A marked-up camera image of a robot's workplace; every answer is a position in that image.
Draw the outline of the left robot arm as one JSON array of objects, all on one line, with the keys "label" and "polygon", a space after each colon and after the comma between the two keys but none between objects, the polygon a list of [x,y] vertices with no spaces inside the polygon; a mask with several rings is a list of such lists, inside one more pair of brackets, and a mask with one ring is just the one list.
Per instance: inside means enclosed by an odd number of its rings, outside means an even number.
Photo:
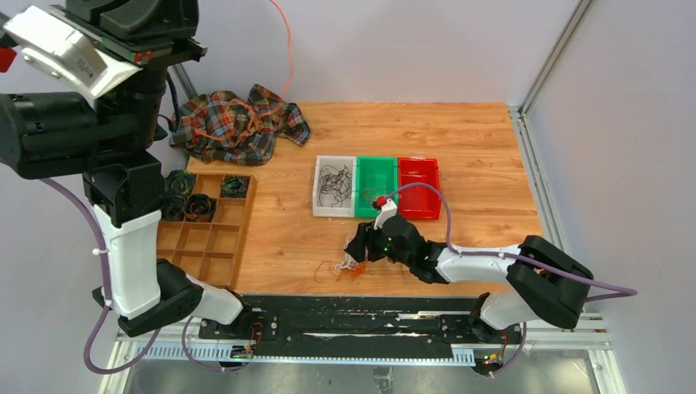
[{"label": "left robot arm", "polygon": [[165,182],[149,147],[164,136],[168,68],[206,53],[198,23],[195,1],[67,1],[1,17],[4,51],[72,86],[2,95],[1,159],[27,180],[82,175],[103,270],[93,297],[131,337],[191,317],[232,339],[251,329],[238,295],[157,254]]}]

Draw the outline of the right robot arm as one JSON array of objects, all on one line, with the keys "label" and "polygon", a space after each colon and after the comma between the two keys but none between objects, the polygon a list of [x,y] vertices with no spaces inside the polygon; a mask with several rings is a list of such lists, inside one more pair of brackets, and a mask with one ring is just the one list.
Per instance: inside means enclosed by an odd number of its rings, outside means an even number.
[{"label": "right robot arm", "polygon": [[360,223],[344,251],[357,263],[402,263],[428,284],[507,284],[510,290],[484,293],[477,300],[469,331],[481,342],[493,340],[513,324],[536,319],[575,328],[593,280],[585,266],[541,236],[492,249],[450,247],[426,240],[401,215],[381,224]]}]

